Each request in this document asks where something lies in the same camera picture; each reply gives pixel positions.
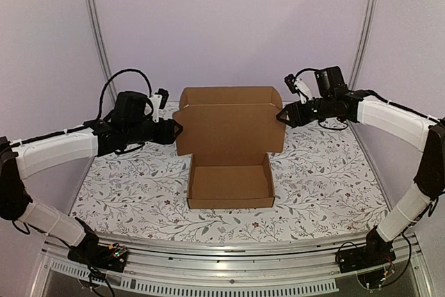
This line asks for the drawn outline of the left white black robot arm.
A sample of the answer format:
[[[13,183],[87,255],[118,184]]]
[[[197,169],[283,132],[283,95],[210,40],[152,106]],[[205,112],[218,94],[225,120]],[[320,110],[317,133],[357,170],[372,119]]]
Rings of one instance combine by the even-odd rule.
[[[24,180],[43,170],[108,154],[126,154],[146,143],[169,145],[183,127],[173,119],[160,117],[168,92],[125,91],[118,94],[114,108],[106,115],[81,126],[27,140],[1,138],[1,218],[21,222],[57,238],[75,249],[89,265],[103,259],[99,238],[86,223],[33,200]]]

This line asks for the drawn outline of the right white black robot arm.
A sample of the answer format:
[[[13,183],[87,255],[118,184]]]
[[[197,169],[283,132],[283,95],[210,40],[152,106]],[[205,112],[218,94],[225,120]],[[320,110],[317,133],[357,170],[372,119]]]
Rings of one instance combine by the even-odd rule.
[[[299,100],[287,104],[277,114],[278,121],[291,128],[328,118],[350,121],[383,130],[422,153],[413,184],[367,234],[366,246],[359,252],[359,260],[365,266],[375,266],[385,257],[391,242],[422,215],[431,214],[444,194],[444,120],[385,99],[373,90],[351,90],[338,66],[311,72],[319,96],[313,97],[300,78],[304,70],[287,75],[284,82]]]

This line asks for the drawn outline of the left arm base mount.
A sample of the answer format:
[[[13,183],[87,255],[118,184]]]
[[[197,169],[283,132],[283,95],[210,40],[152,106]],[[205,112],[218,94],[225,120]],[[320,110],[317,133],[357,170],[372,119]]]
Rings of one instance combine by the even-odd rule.
[[[67,258],[91,267],[123,273],[129,249],[119,243],[112,243],[109,246],[99,245],[99,237],[93,230],[81,219],[76,218],[76,220],[81,224],[86,235],[78,246],[70,247]]]

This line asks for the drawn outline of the floral patterned table mat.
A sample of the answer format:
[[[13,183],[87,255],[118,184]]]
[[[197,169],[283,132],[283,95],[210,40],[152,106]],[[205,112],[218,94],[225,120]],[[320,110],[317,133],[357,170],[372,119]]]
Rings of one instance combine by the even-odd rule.
[[[93,161],[71,215],[94,231],[206,243],[280,242],[367,232],[388,207],[364,153],[334,120],[286,130],[272,154],[275,203],[266,209],[197,210],[186,193],[190,159],[148,144]]]

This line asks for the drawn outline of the brown cardboard box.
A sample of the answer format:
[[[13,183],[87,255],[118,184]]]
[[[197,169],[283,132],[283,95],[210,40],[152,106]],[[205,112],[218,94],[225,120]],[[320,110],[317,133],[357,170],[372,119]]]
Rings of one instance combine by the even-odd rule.
[[[173,118],[183,130],[179,156],[190,155],[190,209],[272,207],[269,155],[284,149],[282,98],[272,86],[185,88]]]

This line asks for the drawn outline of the left aluminium frame post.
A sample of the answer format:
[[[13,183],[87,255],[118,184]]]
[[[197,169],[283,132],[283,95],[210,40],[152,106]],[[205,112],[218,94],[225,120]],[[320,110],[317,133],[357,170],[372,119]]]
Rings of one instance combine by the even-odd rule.
[[[99,64],[102,70],[102,74],[104,76],[104,80],[108,81],[112,76],[112,72],[108,60],[108,55],[106,52],[104,37],[100,26],[96,0],[85,0],[85,1],[86,1],[87,14],[90,21],[90,27],[92,31],[92,37],[95,42],[97,56],[99,59]]]

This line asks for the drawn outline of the aluminium frame post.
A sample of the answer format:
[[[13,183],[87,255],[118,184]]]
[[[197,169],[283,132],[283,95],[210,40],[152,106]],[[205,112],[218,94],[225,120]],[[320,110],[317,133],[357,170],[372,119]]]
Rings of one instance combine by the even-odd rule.
[[[359,42],[357,50],[355,52],[351,75],[348,82],[350,88],[355,88],[359,79],[359,74],[366,53],[366,47],[368,45],[368,41],[371,35],[371,28],[377,1],[378,0],[366,0],[364,19],[362,22],[362,30],[359,36]]]
[[[95,42],[97,56],[99,59],[99,64],[102,70],[102,74],[104,76],[104,80],[108,81],[112,76],[112,72],[108,60],[108,55],[106,52],[104,37],[100,26],[96,0],[85,0],[85,1],[86,1],[87,14],[90,21],[90,27],[92,31],[92,37]]]

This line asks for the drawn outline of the right aluminium frame post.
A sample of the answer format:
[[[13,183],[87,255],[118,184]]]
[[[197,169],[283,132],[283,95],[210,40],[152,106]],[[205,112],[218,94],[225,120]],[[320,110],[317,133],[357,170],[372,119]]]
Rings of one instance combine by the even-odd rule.
[[[359,42],[357,50],[355,52],[351,75],[348,82],[350,88],[355,88],[359,79],[359,74],[366,53],[366,47],[368,45],[368,41],[371,35],[371,28],[377,1],[378,0],[366,0],[364,19],[362,22],[362,30],[359,36]]]

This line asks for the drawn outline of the aluminium front rail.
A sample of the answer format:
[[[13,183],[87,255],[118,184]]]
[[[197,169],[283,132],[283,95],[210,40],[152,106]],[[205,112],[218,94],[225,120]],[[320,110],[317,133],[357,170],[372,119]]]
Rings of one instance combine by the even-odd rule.
[[[361,283],[377,268],[342,273],[338,250],[360,246],[350,234],[274,243],[188,243],[101,234],[101,242],[129,248],[121,273],[88,279],[88,269],[67,258],[67,248],[47,239],[31,296],[433,296],[434,289],[414,234],[394,241],[396,261],[388,281]]]

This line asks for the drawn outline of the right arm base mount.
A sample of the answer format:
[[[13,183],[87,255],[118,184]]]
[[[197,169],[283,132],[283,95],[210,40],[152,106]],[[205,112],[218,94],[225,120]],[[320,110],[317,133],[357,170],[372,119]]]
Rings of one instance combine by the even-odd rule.
[[[341,273],[360,271],[396,260],[393,242],[385,241],[375,228],[366,235],[364,246],[350,244],[352,248],[344,249],[343,244],[335,255]]]

